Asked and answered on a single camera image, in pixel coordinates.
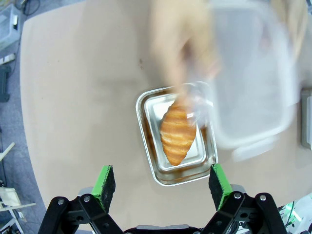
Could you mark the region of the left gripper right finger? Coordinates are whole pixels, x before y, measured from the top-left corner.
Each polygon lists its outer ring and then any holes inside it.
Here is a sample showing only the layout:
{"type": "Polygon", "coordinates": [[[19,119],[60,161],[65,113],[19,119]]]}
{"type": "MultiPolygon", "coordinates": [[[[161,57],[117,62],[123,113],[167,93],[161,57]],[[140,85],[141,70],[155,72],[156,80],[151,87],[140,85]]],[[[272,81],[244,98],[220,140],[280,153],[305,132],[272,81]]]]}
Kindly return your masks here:
{"type": "Polygon", "coordinates": [[[219,163],[211,165],[208,185],[216,213],[201,234],[235,234],[240,227],[249,234],[287,234],[269,193],[251,197],[233,190],[219,163]]]}

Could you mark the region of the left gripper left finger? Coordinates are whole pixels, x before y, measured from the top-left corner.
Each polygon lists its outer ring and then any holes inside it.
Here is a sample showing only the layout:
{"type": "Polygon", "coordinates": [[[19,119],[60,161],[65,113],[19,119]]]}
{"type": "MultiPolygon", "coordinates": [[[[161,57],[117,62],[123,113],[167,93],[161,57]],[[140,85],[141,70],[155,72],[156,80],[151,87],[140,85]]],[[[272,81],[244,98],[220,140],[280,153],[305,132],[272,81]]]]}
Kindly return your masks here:
{"type": "Polygon", "coordinates": [[[63,196],[51,200],[38,234],[75,234],[82,224],[90,225],[95,234],[122,234],[109,215],[115,188],[113,167],[103,166],[90,193],[71,201],[63,196]]]}

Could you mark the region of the golden croissant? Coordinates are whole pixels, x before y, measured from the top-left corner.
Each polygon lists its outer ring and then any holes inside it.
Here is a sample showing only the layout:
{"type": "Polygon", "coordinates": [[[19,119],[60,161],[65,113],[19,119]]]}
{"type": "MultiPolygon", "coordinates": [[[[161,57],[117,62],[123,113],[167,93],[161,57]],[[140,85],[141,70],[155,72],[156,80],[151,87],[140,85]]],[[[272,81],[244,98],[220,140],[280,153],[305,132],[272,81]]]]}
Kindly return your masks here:
{"type": "Polygon", "coordinates": [[[187,119],[185,105],[176,100],[160,124],[160,141],[169,163],[178,166],[186,157],[196,137],[196,125],[187,119]]]}

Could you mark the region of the clear plastic tongs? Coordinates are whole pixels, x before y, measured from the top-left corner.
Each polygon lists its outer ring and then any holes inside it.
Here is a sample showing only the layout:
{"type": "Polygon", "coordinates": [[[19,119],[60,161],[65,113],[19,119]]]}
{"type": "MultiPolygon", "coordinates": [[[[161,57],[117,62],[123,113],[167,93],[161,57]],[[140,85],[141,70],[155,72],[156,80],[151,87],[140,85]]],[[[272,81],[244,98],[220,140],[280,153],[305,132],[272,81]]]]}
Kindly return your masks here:
{"type": "Polygon", "coordinates": [[[210,120],[210,110],[214,104],[211,101],[211,89],[203,81],[187,82],[182,85],[181,98],[185,106],[187,120],[199,128],[210,120]]]}

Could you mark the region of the clear plastic container lid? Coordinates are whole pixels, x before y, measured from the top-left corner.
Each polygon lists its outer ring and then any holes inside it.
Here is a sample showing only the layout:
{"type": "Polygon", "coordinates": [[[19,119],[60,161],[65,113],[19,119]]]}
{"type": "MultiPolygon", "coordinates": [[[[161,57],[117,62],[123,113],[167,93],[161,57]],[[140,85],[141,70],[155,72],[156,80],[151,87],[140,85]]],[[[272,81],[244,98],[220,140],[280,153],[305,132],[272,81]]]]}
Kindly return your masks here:
{"type": "Polygon", "coordinates": [[[271,150],[293,120],[298,85],[286,28],[264,0],[217,0],[221,71],[209,81],[210,120],[235,161],[271,150]]]}

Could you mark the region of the person's right forearm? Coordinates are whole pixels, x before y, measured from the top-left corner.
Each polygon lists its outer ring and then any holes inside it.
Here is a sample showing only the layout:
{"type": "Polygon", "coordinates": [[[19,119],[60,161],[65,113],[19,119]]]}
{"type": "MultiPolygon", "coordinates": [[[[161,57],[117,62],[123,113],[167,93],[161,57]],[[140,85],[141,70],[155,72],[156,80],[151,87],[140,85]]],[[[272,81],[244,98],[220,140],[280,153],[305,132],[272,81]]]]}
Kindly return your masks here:
{"type": "Polygon", "coordinates": [[[207,6],[208,0],[153,0],[151,29],[154,33],[209,29],[211,13],[207,6]]]}

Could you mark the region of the person's right hand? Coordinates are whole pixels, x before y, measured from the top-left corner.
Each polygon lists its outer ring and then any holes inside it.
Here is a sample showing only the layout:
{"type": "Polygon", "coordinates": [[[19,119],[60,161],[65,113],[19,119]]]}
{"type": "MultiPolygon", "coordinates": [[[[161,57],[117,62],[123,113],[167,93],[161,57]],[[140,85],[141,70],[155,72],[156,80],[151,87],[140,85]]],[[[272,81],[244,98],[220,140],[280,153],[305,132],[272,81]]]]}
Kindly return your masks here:
{"type": "Polygon", "coordinates": [[[152,51],[168,84],[181,95],[187,93],[183,84],[187,81],[190,68],[205,78],[214,78],[221,70],[214,35],[206,27],[191,30],[155,28],[152,32],[152,51]]]}

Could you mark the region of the person's left hand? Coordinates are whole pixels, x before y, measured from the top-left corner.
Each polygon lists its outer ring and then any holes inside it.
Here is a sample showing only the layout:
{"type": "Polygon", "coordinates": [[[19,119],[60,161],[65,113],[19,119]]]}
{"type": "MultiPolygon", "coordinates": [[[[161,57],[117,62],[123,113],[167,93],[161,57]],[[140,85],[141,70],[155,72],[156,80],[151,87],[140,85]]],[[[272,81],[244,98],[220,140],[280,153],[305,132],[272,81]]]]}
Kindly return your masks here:
{"type": "Polygon", "coordinates": [[[294,56],[300,54],[308,24],[306,0],[289,0],[288,30],[292,40],[294,56]]]}

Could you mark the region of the rectangular stainless steel container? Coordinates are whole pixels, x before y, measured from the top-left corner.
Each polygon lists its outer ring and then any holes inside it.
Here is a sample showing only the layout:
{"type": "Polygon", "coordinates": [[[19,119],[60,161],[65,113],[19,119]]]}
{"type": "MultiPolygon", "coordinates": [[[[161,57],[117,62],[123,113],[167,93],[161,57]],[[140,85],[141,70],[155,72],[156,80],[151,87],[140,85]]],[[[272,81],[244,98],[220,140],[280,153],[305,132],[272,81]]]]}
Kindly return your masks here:
{"type": "Polygon", "coordinates": [[[171,87],[142,93],[136,102],[136,114],[152,176],[161,186],[176,186],[206,178],[210,166],[218,162],[213,127],[206,123],[197,127],[196,137],[184,160],[173,166],[163,152],[160,125],[168,108],[175,101],[171,87]]]}
{"type": "Polygon", "coordinates": [[[301,91],[301,144],[312,151],[312,88],[301,91]]]}

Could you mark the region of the black box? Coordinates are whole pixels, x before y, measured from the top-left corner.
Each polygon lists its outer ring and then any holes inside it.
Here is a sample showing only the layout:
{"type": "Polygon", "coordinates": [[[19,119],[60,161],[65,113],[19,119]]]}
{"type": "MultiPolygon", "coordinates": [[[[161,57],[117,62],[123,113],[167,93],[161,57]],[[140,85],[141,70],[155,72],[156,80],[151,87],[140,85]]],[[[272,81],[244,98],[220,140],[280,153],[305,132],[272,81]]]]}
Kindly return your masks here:
{"type": "Polygon", "coordinates": [[[7,93],[7,79],[11,72],[10,66],[0,65],[0,102],[8,102],[10,95],[7,93]]]}

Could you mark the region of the clear plastic storage bin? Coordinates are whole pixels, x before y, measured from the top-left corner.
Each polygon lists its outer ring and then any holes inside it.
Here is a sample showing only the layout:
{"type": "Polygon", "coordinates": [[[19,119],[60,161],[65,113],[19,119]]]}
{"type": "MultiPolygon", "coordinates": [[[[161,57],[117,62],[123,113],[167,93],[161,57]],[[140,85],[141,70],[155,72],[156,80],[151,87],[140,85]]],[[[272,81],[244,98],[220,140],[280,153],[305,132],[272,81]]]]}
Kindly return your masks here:
{"type": "Polygon", "coordinates": [[[20,17],[13,3],[0,11],[0,51],[20,39],[20,17]]]}

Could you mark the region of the white wooden frame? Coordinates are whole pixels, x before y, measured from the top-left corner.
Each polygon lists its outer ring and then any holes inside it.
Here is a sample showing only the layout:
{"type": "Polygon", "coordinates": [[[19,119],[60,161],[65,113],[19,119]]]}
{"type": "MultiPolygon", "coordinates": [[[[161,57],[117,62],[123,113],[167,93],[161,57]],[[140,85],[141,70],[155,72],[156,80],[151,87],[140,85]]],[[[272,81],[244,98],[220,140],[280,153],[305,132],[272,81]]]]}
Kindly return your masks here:
{"type": "Polygon", "coordinates": [[[0,234],[4,234],[13,225],[16,225],[19,234],[24,234],[24,231],[16,217],[14,210],[26,207],[35,206],[36,203],[22,204],[19,196],[14,188],[0,187],[0,212],[8,211],[11,214],[11,219],[0,228],[0,234]]]}

